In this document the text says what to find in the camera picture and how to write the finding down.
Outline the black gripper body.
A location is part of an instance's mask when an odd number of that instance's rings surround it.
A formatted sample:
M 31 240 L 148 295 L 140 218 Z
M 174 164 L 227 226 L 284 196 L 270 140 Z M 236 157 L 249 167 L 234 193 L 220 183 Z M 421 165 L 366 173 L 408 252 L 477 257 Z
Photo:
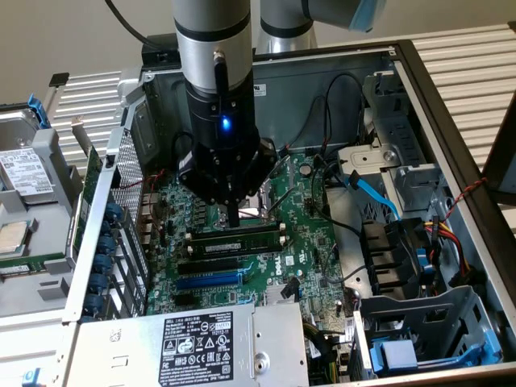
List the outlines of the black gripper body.
M 211 152 L 253 155 L 260 144 L 256 128 L 253 80 L 246 78 L 224 95 L 186 84 L 195 156 Z

